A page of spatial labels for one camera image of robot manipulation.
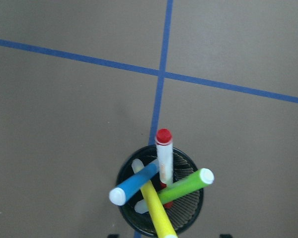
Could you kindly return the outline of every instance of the white marker cap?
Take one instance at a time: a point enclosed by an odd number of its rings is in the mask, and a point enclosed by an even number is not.
[[[176,235],[167,235],[164,238],[178,238],[178,236],[176,236]]]
[[[109,192],[109,200],[115,205],[122,206],[126,203],[126,195],[124,190],[119,187],[112,189]]]
[[[200,172],[200,178],[204,183],[212,184],[214,181],[214,174],[211,170],[203,168]]]
[[[135,212],[138,212],[140,214],[143,214],[143,213],[145,213],[147,211],[148,211],[148,207],[147,207],[146,201],[141,200],[141,201],[139,201],[139,202],[136,203],[136,205],[135,205]]]
[[[140,159],[134,159],[131,167],[133,168],[134,173],[137,173],[144,168],[144,164]]]

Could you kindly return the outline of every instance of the pen holder rim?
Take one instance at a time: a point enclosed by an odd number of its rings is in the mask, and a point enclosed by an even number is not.
[[[191,158],[188,155],[186,155],[183,151],[181,151],[181,150],[179,150],[177,148],[173,148],[173,155],[176,155],[176,156],[179,155],[179,156],[183,157],[185,159],[185,161],[188,162],[188,164],[191,166],[191,169],[192,169],[193,172],[198,170],[198,168],[196,167],[196,165],[194,164],[194,162],[191,160]],[[129,156],[128,159],[122,165],[122,167],[121,167],[121,169],[120,169],[120,171],[118,173],[117,180],[116,180],[116,185],[118,185],[121,182],[123,182],[124,179],[122,178],[122,175],[124,175],[126,173],[126,171],[131,168],[132,161],[134,159],[141,159],[141,158],[144,158],[144,157],[152,157],[151,160],[143,161],[144,165],[146,166],[148,163],[150,163],[152,160],[154,160],[156,158],[156,146],[155,145],[145,146],[143,148],[140,148],[136,152],[134,152],[131,156]],[[203,191],[203,188],[199,189],[198,191],[199,191],[199,200],[198,200],[198,203],[197,203],[195,212],[192,215],[192,217],[185,224],[183,224],[181,227],[175,229],[175,231],[176,231],[177,234],[180,234],[183,231],[187,230],[195,222],[195,220],[197,219],[197,217],[200,214],[200,211],[201,211],[201,208],[202,208],[202,204],[203,204],[204,191]],[[147,231],[145,231],[145,229],[140,228],[139,226],[136,226],[134,224],[134,222],[132,221],[132,219],[127,214],[127,210],[130,210],[130,207],[131,207],[131,205],[129,204],[129,202],[127,202],[123,206],[119,206],[120,213],[122,214],[122,216],[125,219],[125,221],[135,231],[139,232],[140,234],[145,235],[145,236],[148,236],[148,237],[157,237],[156,233],[147,232]]]

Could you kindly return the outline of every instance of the mesh cup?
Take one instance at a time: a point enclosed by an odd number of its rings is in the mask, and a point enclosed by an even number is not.
[[[143,147],[132,154],[119,171],[116,184],[120,184],[134,174],[131,163],[134,159],[140,159],[146,166],[156,159],[156,147],[150,145]],[[173,180],[174,182],[188,176],[198,170],[193,161],[182,151],[173,148]],[[159,173],[152,179],[152,184],[156,191],[160,190]],[[148,236],[157,237],[149,213],[139,214],[135,212],[135,204],[142,200],[141,191],[138,191],[119,210],[127,223],[137,232]],[[198,217],[203,203],[203,189],[187,194],[173,201],[173,206],[166,209],[168,217],[177,234],[187,230]]]

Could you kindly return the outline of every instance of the blue tape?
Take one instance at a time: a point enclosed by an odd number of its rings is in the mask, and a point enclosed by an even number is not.
[[[151,127],[150,127],[149,143],[148,143],[149,145],[154,144],[154,137],[157,132],[158,123],[159,123],[159,115],[160,115],[161,101],[162,101],[162,95],[163,95],[164,77],[165,77],[165,68],[166,68],[167,56],[168,56],[168,45],[169,45],[170,26],[171,26],[171,17],[172,17],[172,5],[173,5],[173,0],[168,0],[166,10],[165,10],[165,20],[164,20],[160,65],[159,65],[157,87],[156,87],[156,91],[155,91],[153,114],[152,114],[152,119],[151,119]]]
[[[256,95],[256,96],[277,99],[277,100],[281,100],[281,101],[298,103],[298,97],[288,96],[288,95],[284,95],[284,94],[273,93],[273,92],[269,92],[269,91],[248,88],[248,87],[238,86],[238,85],[234,85],[234,84],[222,83],[222,82],[212,81],[212,80],[208,80],[208,79],[196,78],[196,77],[191,77],[191,76],[186,76],[186,75],[176,74],[176,73],[170,73],[170,72],[166,72],[164,76],[166,78],[175,79],[175,80],[179,80],[179,81],[183,81],[183,82],[201,84],[201,85],[205,85],[205,86],[222,88],[222,89],[236,91],[236,92],[240,92],[240,93],[247,93],[247,94],[252,94],[252,95]]]
[[[102,66],[106,66],[106,67],[118,68],[118,69],[128,70],[128,71],[132,71],[132,72],[149,74],[149,75],[153,75],[153,76],[158,76],[159,83],[157,84],[157,90],[156,90],[155,106],[154,106],[153,117],[152,117],[152,121],[151,121],[151,129],[150,129],[151,132],[150,132],[150,137],[149,137],[149,144],[154,143],[154,134],[157,131],[158,117],[159,117],[159,112],[160,112],[160,104],[161,104],[162,91],[163,91],[163,82],[164,82],[165,78],[179,80],[179,81],[183,81],[183,82],[201,84],[201,85],[215,87],[215,88],[222,88],[222,89],[226,89],[226,90],[247,93],[247,94],[252,94],[252,95],[256,95],[256,96],[277,99],[277,100],[281,100],[281,101],[298,103],[298,97],[293,97],[293,96],[289,96],[289,95],[273,93],[273,92],[269,92],[269,91],[248,88],[248,87],[243,87],[243,86],[238,86],[238,85],[228,84],[228,83],[223,83],[223,82],[217,82],[217,81],[212,81],[212,80],[208,80],[208,79],[196,78],[196,77],[186,76],[186,75],[182,75],[182,74],[164,72],[163,70],[157,70],[157,69],[140,67],[140,66],[131,65],[131,64],[119,63],[119,62],[115,62],[115,61],[99,59],[99,58],[94,58],[94,57],[89,57],[89,56],[84,56],[84,55],[78,55],[78,54],[74,54],[74,53],[58,51],[58,50],[53,50],[53,49],[48,49],[48,48],[38,47],[38,46],[33,46],[33,45],[27,45],[27,44],[18,43],[18,42],[12,42],[12,41],[0,39],[0,46],[14,48],[14,49],[23,50],[23,51],[34,52],[34,53],[39,53],[39,54],[45,54],[45,55],[50,55],[50,56],[55,56],[55,57],[61,57],[61,58],[70,59],[70,60],[77,60],[77,61],[81,61],[81,62],[92,63],[92,64],[102,65]],[[163,47],[161,50],[162,60],[160,62],[160,68],[164,67],[164,69],[165,69],[166,61],[164,64],[162,64],[162,61],[163,61],[163,59],[166,59],[166,54],[167,54],[167,49],[165,49]]]
[[[0,39],[0,46],[158,76],[158,70]]]
[[[136,232],[134,233],[134,238],[140,238],[141,237],[141,234],[139,232]]]

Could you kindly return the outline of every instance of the gray floor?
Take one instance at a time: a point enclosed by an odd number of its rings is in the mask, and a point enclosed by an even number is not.
[[[166,1],[0,1],[0,39],[159,69]],[[166,71],[298,97],[298,1],[174,1]],[[0,46],[0,238],[134,231],[108,199],[157,76]],[[298,103],[166,78],[159,128],[215,183],[179,237],[298,237]]]

